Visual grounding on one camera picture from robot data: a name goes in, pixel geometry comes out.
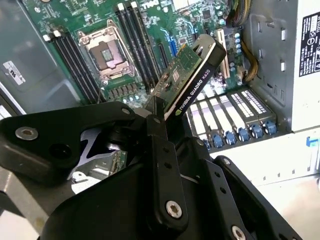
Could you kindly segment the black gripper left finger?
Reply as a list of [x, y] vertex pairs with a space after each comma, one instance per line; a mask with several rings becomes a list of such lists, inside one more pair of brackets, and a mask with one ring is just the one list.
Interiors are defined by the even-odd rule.
[[157, 227], [161, 138], [158, 100], [161, 99], [156, 96], [151, 99], [147, 116], [115, 101], [3, 119], [0, 165], [49, 188], [62, 185], [74, 169], [101, 154], [126, 151], [123, 170], [142, 165], [143, 180], [149, 190], [146, 221], [149, 227]]

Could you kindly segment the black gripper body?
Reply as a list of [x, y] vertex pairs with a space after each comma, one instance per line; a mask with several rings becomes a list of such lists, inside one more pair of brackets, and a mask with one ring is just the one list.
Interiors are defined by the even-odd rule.
[[150, 230], [149, 193], [142, 164], [135, 164], [61, 203], [47, 220], [42, 240], [218, 240], [220, 227], [202, 187], [181, 178], [188, 227], [181, 234]]

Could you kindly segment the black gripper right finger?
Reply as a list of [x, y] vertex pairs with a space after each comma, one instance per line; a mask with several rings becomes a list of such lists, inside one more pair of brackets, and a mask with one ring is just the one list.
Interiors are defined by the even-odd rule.
[[202, 140], [167, 137], [157, 101], [157, 237], [160, 240], [297, 240], [299, 234], [225, 156]]

